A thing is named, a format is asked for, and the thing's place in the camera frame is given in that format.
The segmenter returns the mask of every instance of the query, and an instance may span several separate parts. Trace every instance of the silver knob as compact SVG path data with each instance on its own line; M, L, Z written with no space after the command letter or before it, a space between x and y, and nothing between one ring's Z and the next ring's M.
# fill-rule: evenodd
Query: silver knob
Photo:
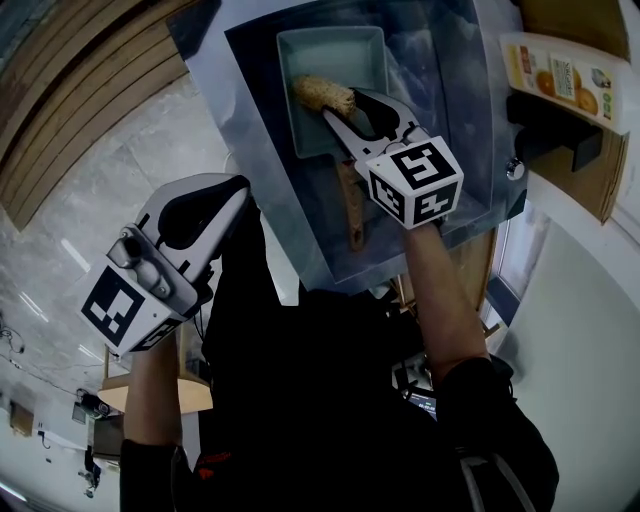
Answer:
M512 158L507 163L507 178L511 181L517 181L524 176L524 164L517 158Z

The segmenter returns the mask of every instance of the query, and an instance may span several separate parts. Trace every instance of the marble floor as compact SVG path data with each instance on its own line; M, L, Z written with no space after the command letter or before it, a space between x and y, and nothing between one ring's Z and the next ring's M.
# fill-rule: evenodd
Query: marble floor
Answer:
M227 155L187 75L102 137L24 231L17 232L0 208L0 312L4 323L20 334L13 338L13 351L0 339L5 406L20 390L41 398L62 394L68 400L79 387L100 388L104 347L76 315L78 281L157 187L192 174L221 172ZM237 171L233 155L226 167ZM263 225L278 293L283 304L295 304L297 275L269 226ZM126 359L112 364L112 375L127 366Z

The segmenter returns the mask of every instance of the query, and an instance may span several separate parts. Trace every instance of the human arm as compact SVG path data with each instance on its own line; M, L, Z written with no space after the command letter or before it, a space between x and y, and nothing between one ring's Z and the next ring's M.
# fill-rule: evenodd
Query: human arm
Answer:
M559 478L553 455L514 402L508 381L495 372L480 320L438 230L432 225L417 228L407 232L405 243L425 352L437 386L439 426L452 447L502 457L536 510L550 510ZM491 503L488 496L484 499Z
M437 228L426 224L407 231L405 249L425 352L438 386L457 364L489 354L480 319Z
M133 356L120 456L120 510L174 510L191 476L182 442L175 334Z
M142 445L182 444L175 332L153 349L133 355L124 435Z

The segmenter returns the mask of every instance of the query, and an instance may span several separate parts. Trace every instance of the forearm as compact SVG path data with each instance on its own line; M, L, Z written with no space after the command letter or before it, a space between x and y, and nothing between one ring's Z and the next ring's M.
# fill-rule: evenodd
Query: forearm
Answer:
M175 334L170 334L148 352L134 354L124 416L126 439L157 446L182 443L176 345Z
M488 357L484 334L435 226L407 231L405 248L425 352L437 385L462 361Z

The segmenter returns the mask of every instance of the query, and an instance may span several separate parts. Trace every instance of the wooden spatula handle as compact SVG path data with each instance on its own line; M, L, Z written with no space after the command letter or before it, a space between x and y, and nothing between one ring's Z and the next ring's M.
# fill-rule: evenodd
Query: wooden spatula handle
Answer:
M347 208L349 222L349 242L351 250L361 251L364 248L364 225L362 223L362 192L358 188L358 173L351 162L338 162L336 172L340 178L344 204Z

